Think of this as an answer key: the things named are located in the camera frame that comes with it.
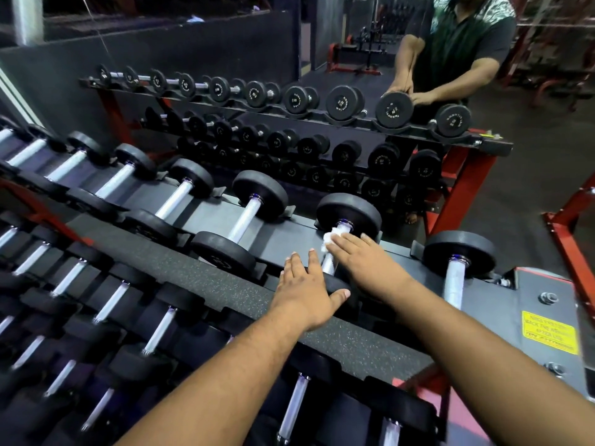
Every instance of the man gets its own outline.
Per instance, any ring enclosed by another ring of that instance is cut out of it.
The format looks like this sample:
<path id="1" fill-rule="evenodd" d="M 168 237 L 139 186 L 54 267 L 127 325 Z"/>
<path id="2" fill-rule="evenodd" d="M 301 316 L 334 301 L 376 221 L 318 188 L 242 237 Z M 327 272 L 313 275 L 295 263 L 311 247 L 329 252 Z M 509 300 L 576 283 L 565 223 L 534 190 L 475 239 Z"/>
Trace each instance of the man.
<path id="1" fill-rule="evenodd" d="M 494 79 L 516 26 L 508 0 L 424 0 L 401 41 L 388 92 L 409 93 L 413 123 L 426 124 L 443 104 L 466 103 Z"/>
<path id="2" fill-rule="evenodd" d="M 593 444 L 595 408 L 569 385 L 414 280 L 373 239 L 343 234 L 332 240 L 328 249 L 354 282 L 391 306 L 417 335 L 496 444 Z M 241 445 L 296 341 L 327 322 L 349 295 L 347 290 L 327 295 L 314 249 L 308 270 L 294 252 L 268 313 L 117 445 Z"/>

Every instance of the yellow warning sticker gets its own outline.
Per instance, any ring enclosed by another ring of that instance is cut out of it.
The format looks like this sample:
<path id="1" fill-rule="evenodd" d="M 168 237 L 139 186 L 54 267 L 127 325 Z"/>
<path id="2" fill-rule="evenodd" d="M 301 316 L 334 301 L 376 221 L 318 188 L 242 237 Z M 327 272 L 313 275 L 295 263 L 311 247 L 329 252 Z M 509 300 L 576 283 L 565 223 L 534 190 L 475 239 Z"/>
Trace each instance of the yellow warning sticker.
<path id="1" fill-rule="evenodd" d="M 556 349 L 578 355 L 576 330 L 573 326 L 529 312 L 522 313 L 522 334 Z"/>

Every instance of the dumbbell handle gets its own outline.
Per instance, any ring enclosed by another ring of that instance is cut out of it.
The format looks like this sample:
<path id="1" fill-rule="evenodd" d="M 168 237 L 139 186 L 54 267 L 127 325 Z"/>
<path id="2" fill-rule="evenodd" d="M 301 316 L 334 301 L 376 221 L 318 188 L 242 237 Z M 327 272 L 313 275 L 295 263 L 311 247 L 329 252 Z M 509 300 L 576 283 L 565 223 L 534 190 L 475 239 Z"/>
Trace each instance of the dumbbell handle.
<path id="1" fill-rule="evenodd" d="M 130 175 L 134 173 L 136 167 L 133 163 L 128 162 L 122 167 L 112 178 L 100 187 L 95 195 L 101 199 L 106 199 L 113 193 Z"/>
<path id="2" fill-rule="evenodd" d="M 167 331 L 171 322 L 174 320 L 177 311 L 178 309 L 172 307 L 171 305 L 169 308 L 167 308 L 167 311 L 165 315 L 163 315 L 161 322 L 159 322 L 159 325 L 149 338 L 149 341 L 147 341 L 145 347 L 143 347 L 143 350 L 140 351 L 141 354 L 146 356 L 151 355 L 153 352 L 155 352 L 155 349 L 157 349 L 157 346 L 159 345 L 161 338 L 163 338 L 163 335 L 165 335 L 165 332 Z"/>
<path id="3" fill-rule="evenodd" d="M 52 382 L 45 393 L 43 393 L 43 397 L 50 397 L 56 393 L 56 391 L 60 389 L 64 381 L 68 378 L 75 366 L 76 360 L 69 360 L 68 363 L 66 363 L 66 365 L 62 368 L 62 371 L 60 371 L 60 374 L 56 376 L 54 382 Z"/>
<path id="4" fill-rule="evenodd" d="M 231 229 L 231 232 L 229 232 L 229 234 L 227 235 L 227 239 L 236 244 L 239 243 L 240 239 L 242 239 L 242 236 L 244 236 L 246 230 L 248 230 L 250 222 L 252 221 L 252 219 L 254 219 L 254 217 L 256 217 L 257 212 L 261 206 L 262 200 L 257 195 L 253 195 L 250 198 L 250 201 L 248 202 L 244 210 L 242 211 L 242 215 Z"/>
<path id="5" fill-rule="evenodd" d="M 18 232 L 19 229 L 15 226 L 11 226 L 8 230 L 6 230 L 2 236 L 0 236 L 0 249 L 4 247 L 8 241 L 13 239 Z"/>
<path id="6" fill-rule="evenodd" d="M 2 322 L 0 322 L 0 335 L 8 328 L 9 325 L 14 321 L 14 316 L 7 316 L 5 317 Z"/>
<path id="7" fill-rule="evenodd" d="M 463 303 L 463 286 L 467 266 L 469 266 L 469 261 L 464 256 L 452 255 L 444 278 L 442 297 L 458 310 L 461 309 Z"/>
<path id="8" fill-rule="evenodd" d="M 74 281 L 75 278 L 78 277 L 78 274 L 83 272 L 83 269 L 87 267 L 87 261 L 83 260 L 82 258 L 78 259 L 78 262 L 73 266 L 71 270 L 68 271 L 68 274 L 60 280 L 60 283 L 56 285 L 53 291 L 49 293 L 50 297 L 57 297 L 59 295 L 63 295 L 64 292 L 68 289 L 70 284 Z"/>
<path id="9" fill-rule="evenodd" d="M 351 231 L 353 230 L 353 228 L 351 227 L 351 224 L 347 224 L 346 222 L 339 222 L 337 224 L 337 229 L 338 229 L 337 234 L 339 236 L 341 236 L 343 233 L 351 233 Z M 334 257 L 330 252 L 328 252 L 326 255 L 324 255 L 324 260 L 323 260 L 323 264 L 321 265 L 321 267 L 322 267 L 324 273 L 327 273 L 329 275 L 334 275 L 335 262 L 334 262 Z"/>
<path id="10" fill-rule="evenodd" d="M 35 155 L 39 150 L 43 149 L 47 144 L 45 139 L 35 139 L 27 147 L 19 151 L 15 156 L 8 160 L 8 164 L 11 166 L 20 166 L 26 160 Z"/>
<path id="11" fill-rule="evenodd" d="M 43 335 L 38 335 L 35 337 L 35 339 L 31 342 L 31 344 L 29 344 L 17 361 L 12 364 L 10 369 L 14 371 L 15 369 L 19 369 L 21 366 L 23 366 L 27 360 L 31 358 L 31 355 L 33 355 L 44 339 L 45 337 Z"/>
<path id="12" fill-rule="evenodd" d="M 0 131 L 0 143 L 4 142 L 6 139 L 12 137 L 14 133 L 10 128 L 4 128 L 4 130 Z"/>
<path id="13" fill-rule="evenodd" d="M 401 435 L 401 426 L 398 422 L 387 419 L 388 424 L 384 430 L 383 446 L 399 446 L 399 436 Z"/>
<path id="14" fill-rule="evenodd" d="M 85 158 L 87 157 L 86 150 L 78 150 L 76 153 L 73 153 L 70 158 L 60 164 L 57 168 L 51 171 L 48 175 L 45 176 L 50 181 L 58 182 L 60 179 L 63 178 L 64 175 L 69 173 L 72 169 L 82 163 Z"/>
<path id="15" fill-rule="evenodd" d="M 97 421 L 97 419 L 99 418 L 99 415 L 104 411 L 105 407 L 108 405 L 108 403 L 109 403 L 110 399 L 112 398 L 112 396 L 114 395 L 114 393 L 115 393 L 115 390 L 113 388 L 108 388 L 108 390 L 104 393 L 104 395 L 101 397 L 101 399 L 99 400 L 99 402 L 93 409 L 93 412 L 91 412 L 89 417 L 86 419 L 86 421 L 80 427 L 81 432 L 86 432 L 91 427 L 93 427 L 93 424 L 95 424 L 95 421 Z"/>
<path id="16" fill-rule="evenodd" d="M 296 386 L 293 388 L 292 398 L 289 399 L 289 405 L 283 416 L 279 433 L 277 433 L 277 440 L 284 444 L 289 444 L 289 440 L 292 436 L 293 426 L 298 418 L 299 409 L 302 406 L 303 397 L 308 389 L 308 383 L 310 377 L 304 376 L 301 373 L 298 376 Z"/>
<path id="17" fill-rule="evenodd" d="M 126 294 L 128 288 L 130 288 L 130 284 L 122 280 L 122 283 L 120 284 L 120 286 L 118 286 L 118 289 L 115 290 L 111 296 L 109 296 L 108 301 L 105 303 L 103 307 L 101 307 L 99 313 L 97 313 L 93 318 L 93 322 L 95 324 L 103 322 L 108 318 L 109 314 L 112 312 L 114 307 L 118 304 L 120 299 L 122 299 L 122 296 Z"/>
<path id="18" fill-rule="evenodd" d="M 187 196 L 192 189 L 194 189 L 194 183 L 189 179 L 184 179 L 174 193 L 170 195 L 163 205 L 161 205 L 161 208 L 155 213 L 155 216 L 160 219 L 165 219 L 177 208 L 182 199 Z"/>
<path id="19" fill-rule="evenodd" d="M 24 274 L 31 268 L 31 266 L 35 264 L 35 262 L 37 262 L 37 260 L 41 258 L 41 256 L 44 253 L 46 253 L 50 249 L 50 247 L 52 246 L 49 243 L 46 243 L 45 241 L 42 242 L 41 245 L 37 247 L 37 249 L 35 249 L 35 251 L 27 257 L 27 259 L 23 262 L 22 265 L 20 265 L 17 269 L 12 271 L 12 275 Z"/>

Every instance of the man's hand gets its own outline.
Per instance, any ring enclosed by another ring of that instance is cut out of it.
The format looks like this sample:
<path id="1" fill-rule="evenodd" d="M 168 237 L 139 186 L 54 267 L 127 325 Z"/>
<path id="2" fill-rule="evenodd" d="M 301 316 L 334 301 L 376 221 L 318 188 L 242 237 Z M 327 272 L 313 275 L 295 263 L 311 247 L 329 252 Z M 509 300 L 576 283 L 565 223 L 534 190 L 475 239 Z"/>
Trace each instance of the man's hand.
<path id="1" fill-rule="evenodd" d="M 432 104 L 437 100 L 437 96 L 432 91 L 430 92 L 416 92 L 411 95 L 413 105 L 416 104 Z"/>
<path id="2" fill-rule="evenodd" d="M 349 233 L 332 235 L 326 247 L 353 277 L 357 285 L 384 302 L 399 286 L 412 281 L 409 274 L 391 260 L 376 242 L 365 234 L 361 239 Z"/>
<path id="3" fill-rule="evenodd" d="M 385 93 L 389 94 L 391 92 L 407 92 L 407 94 L 412 94 L 413 78 L 411 73 L 408 74 L 405 78 L 395 78 Z"/>
<path id="4" fill-rule="evenodd" d="M 295 252 L 285 260 L 285 269 L 281 271 L 269 311 L 288 310 L 294 316 L 303 318 L 304 331 L 315 330 L 331 318 L 350 294 L 349 290 L 327 294 L 323 269 L 316 251 L 311 248 L 308 271 Z"/>

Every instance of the bolt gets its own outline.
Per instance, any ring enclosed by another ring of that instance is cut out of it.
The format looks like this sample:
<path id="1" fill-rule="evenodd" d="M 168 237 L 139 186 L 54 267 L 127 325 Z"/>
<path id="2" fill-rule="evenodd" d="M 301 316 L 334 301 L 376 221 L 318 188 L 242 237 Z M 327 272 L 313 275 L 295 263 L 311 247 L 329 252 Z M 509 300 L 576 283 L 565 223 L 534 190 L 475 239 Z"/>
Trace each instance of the bolt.
<path id="1" fill-rule="evenodd" d="M 558 301 L 558 297 L 553 292 L 542 292 L 538 299 L 545 305 L 552 305 Z"/>
<path id="2" fill-rule="evenodd" d="M 556 375 L 557 377 L 562 377 L 566 374 L 566 368 L 558 363 L 554 363 L 553 361 L 549 361 L 544 365 L 549 372 Z"/>

